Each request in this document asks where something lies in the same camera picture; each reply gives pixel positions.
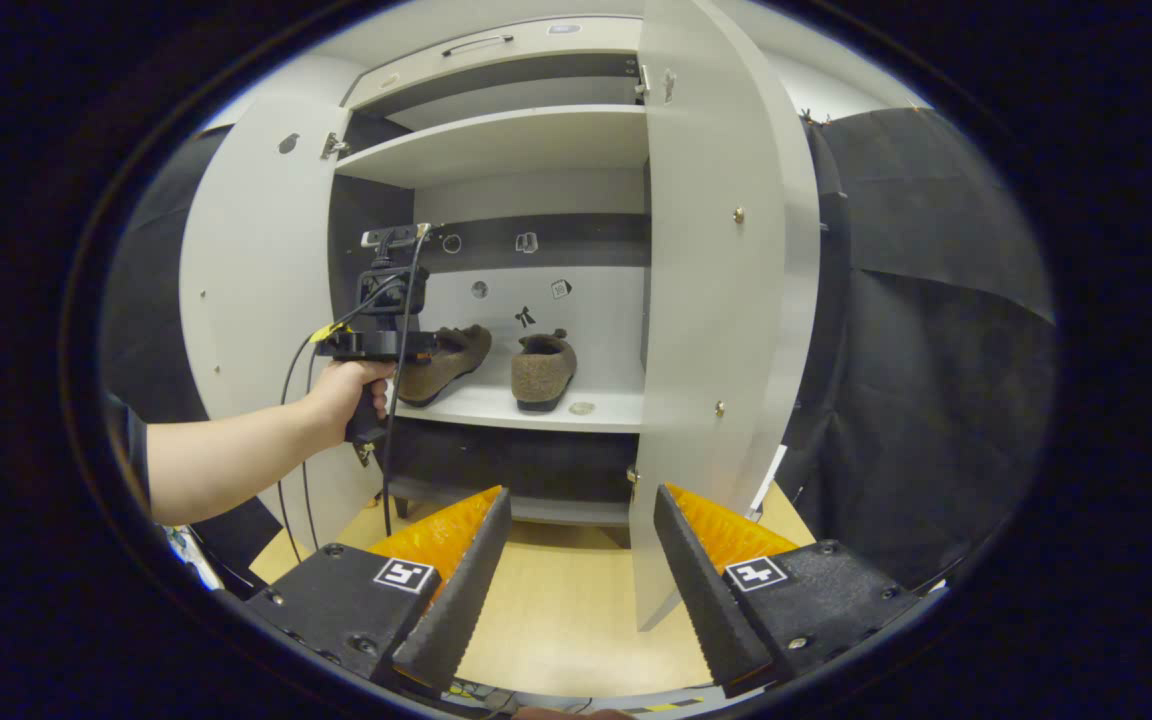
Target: slipper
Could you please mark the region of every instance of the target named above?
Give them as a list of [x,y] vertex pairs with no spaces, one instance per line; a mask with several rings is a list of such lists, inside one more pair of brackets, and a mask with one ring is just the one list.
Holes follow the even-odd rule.
[[434,402],[448,382],[479,369],[492,350],[492,333],[480,325],[467,329],[440,328],[434,333],[438,347],[426,365],[407,365],[397,379],[397,397],[408,406]]
[[563,341],[567,331],[521,338],[521,355],[513,356],[509,386],[518,401],[518,410],[548,411],[558,407],[573,376],[576,376],[576,351]]

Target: cabinet door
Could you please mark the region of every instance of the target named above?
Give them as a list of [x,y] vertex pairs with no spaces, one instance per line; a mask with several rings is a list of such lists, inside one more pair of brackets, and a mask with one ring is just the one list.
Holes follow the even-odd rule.
[[[256,101],[202,177],[180,248],[180,325],[212,419],[278,406],[297,346],[332,323],[326,223],[335,157],[321,156],[328,132],[342,135],[347,119],[332,104]],[[311,351],[291,374],[288,401],[305,393]],[[338,536],[379,487],[362,471],[347,445],[308,462],[319,543]],[[312,548],[301,470],[287,480],[293,536]],[[260,499],[280,518],[276,488]]]
[[652,523],[659,484],[745,514],[768,477],[812,333],[820,232],[803,127],[730,18],[708,0],[646,0],[639,60],[652,290],[630,533],[645,630],[679,599]]

